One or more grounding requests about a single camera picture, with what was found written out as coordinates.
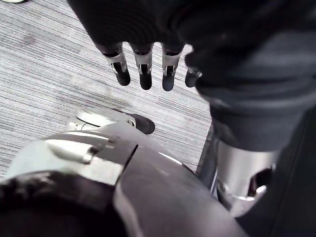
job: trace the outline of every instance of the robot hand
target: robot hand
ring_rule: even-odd
[[[143,89],[152,85],[153,42],[163,44],[167,91],[183,45],[193,46],[186,84],[210,103],[220,140],[219,197],[234,216],[244,214],[265,192],[278,153],[316,103],[316,62],[310,60],[316,48],[305,42],[314,36],[304,36],[315,21],[315,1],[68,2],[122,85],[130,82],[122,41],[134,50]]]

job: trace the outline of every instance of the gray carpet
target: gray carpet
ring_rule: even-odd
[[[153,88],[143,91],[125,45],[132,82],[120,86],[65,0],[0,1],[0,177],[27,142],[65,128],[78,108],[111,107],[152,119],[150,135],[196,170],[211,118],[208,105],[187,88],[183,58],[175,88],[161,87],[161,47],[154,46]]]

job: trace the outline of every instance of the black fingertip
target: black fingertip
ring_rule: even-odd
[[[165,76],[162,77],[162,88],[165,91],[171,91],[174,85],[174,76]]]
[[[186,86],[194,87],[196,85],[197,79],[198,79],[198,76],[196,74],[190,73],[189,71],[187,71],[186,80],[185,80]]]
[[[128,70],[126,70],[125,72],[118,71],[117,79],[118,79],[118,82],[120,83],[120,85],[123,85],[123,86],[129,85],[130,75],[129,75]]]
[[[149,90],[152,87],[152,75],[151,74],[140,74],[139,75],[140,86],[144,90]]]

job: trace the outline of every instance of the silver metal cylinder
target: silver metal cylinder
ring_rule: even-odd
[[[218,144],[217,194],[234,217],[245,214],[266,192],[279,152],[252,152]]]
[[[137,54],[134,53],[136,65],[138,68],[139,74],[143,74],[142,65],[147,65],[147,74],[150,74],[152,71],[152,60],[153,60],[153,47],[150,52],[147,54]]]
[[[162,47],[162,69],[163,69],[163,74],[165,76],[167,75],[167,67],[168,66],[173,67],[172,76],[175,75],[180,57],[181,57],[181,52],[179,54],[176,54],[176,55],[168,55],[165,52],[164,47]]]
[[[117,74],[117,70],[114,67],[114,63],[120,63],[120,66],[122,68],[123,72],[126,72],[127,70],[127,63],[126,63],[126,58],[125,58],[125,54],[124,54],[124,50],[123,50],[123,44],[120,43],[117,45],[117,50],[118,50],[118,54],[116,56],[113,57],[108,57],[105,55],[105,47],[104,45],[100,45],[95,43],[95,46],[103,53],[103,55],[105,56],[106,60],[108,61],[108,63],[111,65],[112,70],[114,71],[115,74]]]

